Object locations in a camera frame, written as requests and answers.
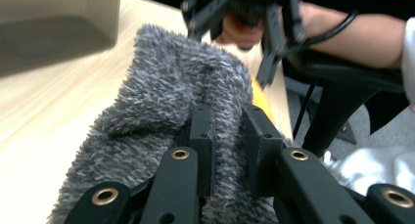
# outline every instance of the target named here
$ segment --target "wooden table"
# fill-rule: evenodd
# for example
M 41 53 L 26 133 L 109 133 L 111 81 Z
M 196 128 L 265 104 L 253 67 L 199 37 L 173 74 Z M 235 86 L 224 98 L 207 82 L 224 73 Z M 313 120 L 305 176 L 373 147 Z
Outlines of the wooden table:
M 114 48 L 47 67 L 0 76 L 0 223 L 45 223 L 89 126 L 117 94 L 143 23 L 186 34 L 181 14 L 147 0 L 121 0 Z M 240 53 L 253 72 L 258 47 Z M 292 139 L 282 70 L 265 90 L 276 127 Z

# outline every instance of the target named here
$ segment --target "fuzzy gray sock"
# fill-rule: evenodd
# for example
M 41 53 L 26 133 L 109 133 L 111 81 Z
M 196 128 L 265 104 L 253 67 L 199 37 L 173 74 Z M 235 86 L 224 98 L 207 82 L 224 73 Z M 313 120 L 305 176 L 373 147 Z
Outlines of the fuzzy gray sock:
M 212 106 L 217 135 L 214 195 L 203 208 L 203 222 L 276 223 L 272 200 L 251 196 L 245 178 L 240 123 L 252 87 L 244 65 L 225 51 L 152 25 L 138 31 L 135 48 L 127 79 L 81 146 L 49 223 L 63 223 L 92 186 L 117 181 L 132 188 L 152 177 L 193 107 L 202 103 Z

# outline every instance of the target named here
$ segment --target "black chair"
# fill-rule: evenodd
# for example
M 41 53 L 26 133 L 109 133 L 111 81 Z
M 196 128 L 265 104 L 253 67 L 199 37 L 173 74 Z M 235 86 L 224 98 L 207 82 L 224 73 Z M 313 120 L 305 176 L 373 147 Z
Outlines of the black chair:
M 323 81 L 318 110 L 311 121 L 302 147 L 318 157 L 333 142 L 351 115 L 380 91 L 403 92 L 399 70 L 373 69 L 314 51 L 287 57 L 287 66 Z

